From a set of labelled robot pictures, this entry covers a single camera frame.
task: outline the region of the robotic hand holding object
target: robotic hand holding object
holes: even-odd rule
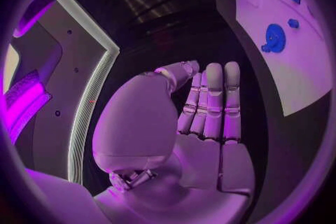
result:
[[[112,196],[140,216],[159,213],[161,223],[178,223],[198,206],[209,213],[210,204],[223,213],[228,194],[249,204],[254,192],[253,164],[240,143],[239,66],[227,63],[223,75],[211,63],[198,72],[194,60],[133,77],[111,97],[94,133],[94,159],[110,175]],[[190,78],[178,118],[170,95]]]

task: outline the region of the blue gear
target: blue gear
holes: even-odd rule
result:
[[[266,44],[262,46],[263,52],[279,53],[286,44],[286,36],[281,26],[270,24],[266,31]]]

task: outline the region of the white panel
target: white panel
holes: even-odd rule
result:
[[[276,83],[285,116],[312,104],[332,88],[331,66],[323,34],[305,0],[236,0],[236,19],[262,54]],[[298,29],[288,20],[299,21]],[[281,53],[264,53],[269,24],[286,34]]]
[[[19,61],[20,56],[18,55],[16,50],[14,50],[12,45],[9,45],[6,54],[6,60],[4,63],[3,93],[7,92],[10,88],[11,81],[13,79]]]

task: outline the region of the white robot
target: white robot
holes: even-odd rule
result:
[[[170,95],[191,78],[178,118]],[[96,197],[111,221],[231,223],[243,214],[255,179],[240,143],[236,62],[225,65],[224,80],[220,64],[199,73],[193,60],[135,76],[111,97],[92,145],[112,184]]]

